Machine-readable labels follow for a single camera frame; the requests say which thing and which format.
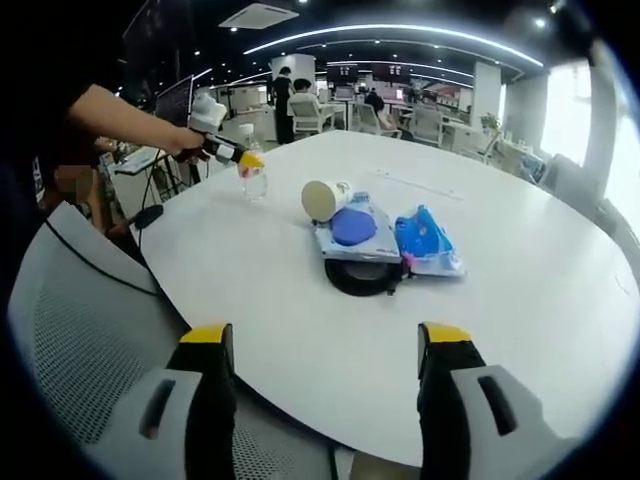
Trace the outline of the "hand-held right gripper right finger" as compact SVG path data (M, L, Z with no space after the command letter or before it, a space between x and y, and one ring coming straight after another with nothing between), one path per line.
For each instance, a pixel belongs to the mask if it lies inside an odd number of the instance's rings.
M460 328L419 324L418 380L423 479L542 479L575 448L545 422L539 398L487 364Z

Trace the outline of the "person's left hand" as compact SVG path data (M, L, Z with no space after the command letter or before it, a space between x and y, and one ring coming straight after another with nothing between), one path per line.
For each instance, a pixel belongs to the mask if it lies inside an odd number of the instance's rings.
M161 136L159 148L178 161L204 159L204 141L205 137L198 132L170 125Z

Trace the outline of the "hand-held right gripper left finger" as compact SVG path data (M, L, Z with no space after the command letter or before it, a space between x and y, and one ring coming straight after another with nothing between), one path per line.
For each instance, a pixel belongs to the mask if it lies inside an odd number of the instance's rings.
M236 395L231 324L196 327L143 378L139 479L233 479Z

